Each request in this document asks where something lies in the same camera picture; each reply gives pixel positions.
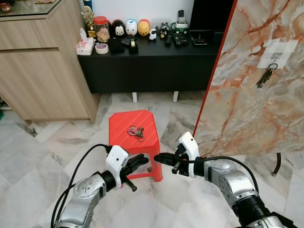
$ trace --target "table leg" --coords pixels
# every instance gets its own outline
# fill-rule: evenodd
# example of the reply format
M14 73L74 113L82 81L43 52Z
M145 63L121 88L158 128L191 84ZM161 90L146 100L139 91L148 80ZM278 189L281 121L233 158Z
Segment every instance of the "table leg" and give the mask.
M178 91L174 91L173 94L173 102L177 102L177 98L179 97L179 92Z
M137 103L137 92L132 93L133 103Z

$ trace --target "jar lid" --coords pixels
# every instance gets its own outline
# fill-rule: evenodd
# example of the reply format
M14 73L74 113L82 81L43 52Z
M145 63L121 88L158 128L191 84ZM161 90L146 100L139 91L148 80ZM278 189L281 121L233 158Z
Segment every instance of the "jar lid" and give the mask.
M104 16L94 17L94 24L96 25L104 25L108 23L108 19Z

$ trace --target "key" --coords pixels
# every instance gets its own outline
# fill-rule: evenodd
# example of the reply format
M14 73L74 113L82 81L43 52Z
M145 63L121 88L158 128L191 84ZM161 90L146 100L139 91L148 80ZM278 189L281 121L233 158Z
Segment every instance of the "key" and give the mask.
M268 70L263 74L262 78L257 82L257 87L258 88L262 88L263 84L268 81L271 77L271 75L273 74L274 70L277 69L278 64L276 63L272 63L269 65Z

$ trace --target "black metal stand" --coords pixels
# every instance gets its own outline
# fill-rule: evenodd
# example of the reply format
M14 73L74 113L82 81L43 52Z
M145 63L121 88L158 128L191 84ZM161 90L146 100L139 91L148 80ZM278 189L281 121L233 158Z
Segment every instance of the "black metal stand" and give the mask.
M277 175L281 167L281 153L276 153L276 167L275 170L271 173L274 177Z

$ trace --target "wire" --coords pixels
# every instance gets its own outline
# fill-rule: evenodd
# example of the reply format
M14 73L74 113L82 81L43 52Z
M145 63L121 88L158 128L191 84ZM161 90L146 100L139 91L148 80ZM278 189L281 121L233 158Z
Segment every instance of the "wire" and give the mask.
M61 215L61 212L62 212L62 209L64 207L64 204L66 203L66 200L67 200L67 196L68 196L68 193L69 193L69 190L72 188L73 186L73 181L75 179L75 176L76 176L76 173L79 169L79 166L81 165L81 163L83 162L83 160L86 158L86 156L96 147L98 146L103 146L105 148L105 150L107 151L107 153L109 153L109 151L111 150L112 146L110 145L105 145L105 144L96 144L94 146L92 146L83 156L82 158L80 159L80 161L78 162L77 166L75 167L74 171L73 171L73 174L72 174L72 177L71 177L71 180L68 184L68 187L67 189L61 194L61 196L59 197L58 201L57 201L57 204L54 208L54 211L53 211L53 214L52 214L52 220L51 220L51 228L54 228L54 218L55 218L55 214L56 214L56 210L57 210L57 207L59 206L59 203L61 201L61 199L63 198L62 200L62 203L60 205L60 208L59 208L59 211L57 213L57 216L56 216L56 221L59 220L60 218L60 215Z
M230 158L227 156L217 156L217 157L211 157L211 158L202 158L202 160L195 160L195 161L188 161L188 160L184 160L181 159L177 156L177 154L174 155L175 159L181 163L185 163L185 164L196 164L196 163L204 163L206 161L213 161L213 160L220 160L220 159L227 159L227 160L231 160L239 165L241 165L250 175L253 184L255 186L256 191L259 193L259 189L258 189L258 184L257 184L257 180L256 177L254 176L253 172L249 169L248 166L246 166L243 162L235 159L235 158Z
M70 192L70 189L73 188L74 186L75 186L75 184L72 184L71 186L67 187L67 188L63 191L63 193L59 196L59 198L58 198L58 200L57 200L57 202L56 202L56 204L55 204L53 213L52 213L51 228L53 228L54 225L55 225L54 219L55 219L56 211L57 211L57 208L58 208L58 206L59 206L60 201L62 200L62 198L64 197L64 195L65 195L65 194L68 194L68 193Z

